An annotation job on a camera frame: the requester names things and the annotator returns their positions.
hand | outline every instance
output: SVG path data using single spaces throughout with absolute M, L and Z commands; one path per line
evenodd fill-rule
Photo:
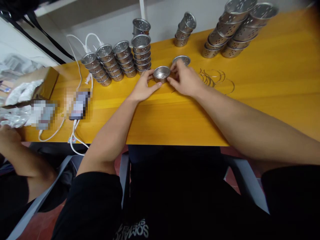
M 12 144 L 20 144 L 19 133 L 9 125 L 0 126 L 0 149 Z
M 142 73 L 132 93 L 128 96 L 128 99 L 141 102 L 146 100 L 152 93 L 161 87 L 161 82 L 153 85 L 152 87 L 148 87 L 148 82 L 153 78 L 153 72 L 154 70 L 148 70 Z
M 181 59 L 171 66 L 171 71 L 176 73 L 176 79 L 168 77 L 168 82 L 181 94 L 195 97 L 196 94 L 207 86 L 201 81 L 193 68 L 186 67 Z

gray chair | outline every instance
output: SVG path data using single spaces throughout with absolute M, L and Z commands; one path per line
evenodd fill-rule
M 241 196 L 252 201 L 269 214 L 265 195 L 248 161 L 228 155 L 223 156 L 234 173 Z M 121 206 L 124 209 L 128 205 L 130 196 L 130 158 L 128 151 L 121 156 L 119 176 L 123 193 Z
M 68 163 L 71 162 L 73 164 L 73 166 L 75 167 L 76 171 L 78 171 L 80 163 L 82 161 L 82 158 L 83 158 L 83 156 L 80 156 L 80 155 L 74 155 L 74 156 L 69 155 L 63 160 L 60 167 L 58 168 L 59 174 L 58 174 L 57 179 L 44 193 L 42 193 L 39 197 L 37 197 L 33 201 L 31 206 L 28 208 L 26 213 L 20 219 L 18 224 L 15 226 L 15 228 L 13 229 L 13 231 L 11 232 L 11 234 L 9 235 L 7 240 L 16 240 L 22 234 L 22 232 L 24 231 L 24 229 L 26 228 L 26 226 L 30 222 L 32 216 L 39 211 L 40 207 L 42 206 L 42 204 L 46 200 L 47 196 L 51 192 L 53 186 L 58 181 L 59 177 L 63 173 L 63 171 L 66 168 L 66 166 L 68 165 Z

red floor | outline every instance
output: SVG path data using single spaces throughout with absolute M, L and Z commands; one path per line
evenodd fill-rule
M 125 146 L 123 149 L 123 152 L 126 152 L 127 150 L 128 150 L 128 147 Z M 221 147 L 221 152 L 223 154 L 241 157 L 241 155 L 232 147 Z M 119 155 L 115 161 L 115 169 L 116 169 L 117 175 L 119 175 L 120 160 L 121 160 L 121 155 Z M 256 174 L 256 177 L 260 178 L 261 177 L 260 173 L 254 168 L 253 170 Z M 238 184 L 230 168 L 226 176 L 226 182 L 229 183 L 234 188 L 234 190 L 240 194 Z M 26 229 L 18 239 L 19 240 L 50 240 L 53 229 L 54 229 L 54 225 L 57 221 L 57 218 L 63 206 L 64 206 L 64 203 L 62 203 L 60 206 L 58 206 L 57 208 L 55 208 L 50 212 L 37 213 L 36 215 L 34 215 L 31 221 L 29 222 L 28 226 L 26 227 Z

forearm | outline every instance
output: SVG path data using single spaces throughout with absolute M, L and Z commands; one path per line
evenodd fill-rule
M 249 158 L 320 164 L 320 143 L 288 124 L 213 88 L 203 88 L 194 97 L 228 142 Z
M 121 153 L 138 102 L 127 98 L 107 123 L 100 129 L 84 160 L 110 162 Z
M 13 165 L 17 175 L 55 179 L 55 170 L 39 154 L 21 143 L 8 144 L 1 153 Z

yellow wooden table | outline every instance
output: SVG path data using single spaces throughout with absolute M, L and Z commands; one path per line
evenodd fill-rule
M 175 47 L 172 39 L 165 40 L 151 44 L 152 68 L 170 66 L 174 57 L 188 55 L 191 58 L 189 66 L 197 72 L 200 72 L 200 68 L 224 71 L 235 84 L 230 97 L 320 140 L 319 28 L 317 13 L 313 9 L 281 13 L 271 19 L 250 46 L 233 59 L 224 58 L 221 54 L 212 59 L 201 56 L 211 30 L 192 34 L 188 44 L 181 48 Z M 60 75 L 51 99 L 60 101 L 61 113 L 65 108 L 67 89 L 75 90 L 79 73 L 75 62 L 55 69 Z M 84 78 L 88 75 L 84 66 L 81 66 L 81 74 Z M 94 83 L 88 118 L 80 122 L 76 131 L 84 142 L 92 142 L 99 129 L 130 94 L 138 79 L 139 75 L 135 78 L 125 77 L 108 87 Z M 217 89 L 222 92 L 228 92 L 230 88 L 229 81 L 217 84 Z M 173 88 L 166 83 L 139 104 L 127 144 L 228 145 L 197 103 L 178 92 L 172 92 Z M 61 121 L 59 116 L 52 129 L 43 132 L 42 138 L 51 136 Z M 72 125 L 72 121 L 66 120 L 51 141 L 67 142 Z M 34 127 L 24 127 L 21 134 L 25 141 L 38 141 L 38 131 Z

